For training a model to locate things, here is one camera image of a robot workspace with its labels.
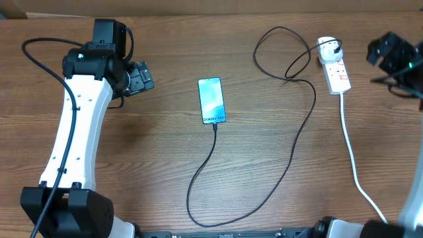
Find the Samsung Galaxy smartphone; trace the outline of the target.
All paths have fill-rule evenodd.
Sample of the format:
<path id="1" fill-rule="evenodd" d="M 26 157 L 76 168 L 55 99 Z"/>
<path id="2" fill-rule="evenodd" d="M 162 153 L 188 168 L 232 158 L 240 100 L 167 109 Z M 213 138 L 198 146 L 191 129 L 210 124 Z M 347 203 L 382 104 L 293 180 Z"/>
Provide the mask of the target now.
<path id="1" fill-rule="evenodd" d="M 200 109 L 204 124 L 226 122 L 225 103 L 221 79 L 219 77 L 198 81 Z"/>

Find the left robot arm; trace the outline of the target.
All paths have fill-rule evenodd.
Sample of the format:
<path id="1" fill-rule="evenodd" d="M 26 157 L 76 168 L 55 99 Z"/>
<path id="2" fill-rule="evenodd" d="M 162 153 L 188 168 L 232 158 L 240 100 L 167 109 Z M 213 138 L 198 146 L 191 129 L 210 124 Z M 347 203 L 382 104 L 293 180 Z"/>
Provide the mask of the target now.
<path id="1" fill-rule="evenodd" d="M 20 204 L 44 237 L 141 237 L 139 226 L 115 216 L 96 191 L 95 161 L 111 101 L 154 87 L 145 62 L 132 61 L 131 30 L 96 19 L 92 40 L 74 42 L 62 61 L 63 109 L 52 154 L 38 186 L 24 187 Z"/>

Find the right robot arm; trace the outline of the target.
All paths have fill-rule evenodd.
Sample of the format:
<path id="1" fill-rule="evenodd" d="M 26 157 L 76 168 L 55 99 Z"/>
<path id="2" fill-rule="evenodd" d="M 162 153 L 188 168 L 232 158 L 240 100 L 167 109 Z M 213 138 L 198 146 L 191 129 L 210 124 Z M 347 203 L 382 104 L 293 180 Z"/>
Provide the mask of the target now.
<path id="1" fill-rule="evenodd" d="M 422 43 L 394 32 L 365 44 L 364 72 L 346 65 L 346 43 L 322 36 L 316 52 L 334 96 L 352 175 L 346 215 L 329 215 L 312 237 L 422 236 Z"/>

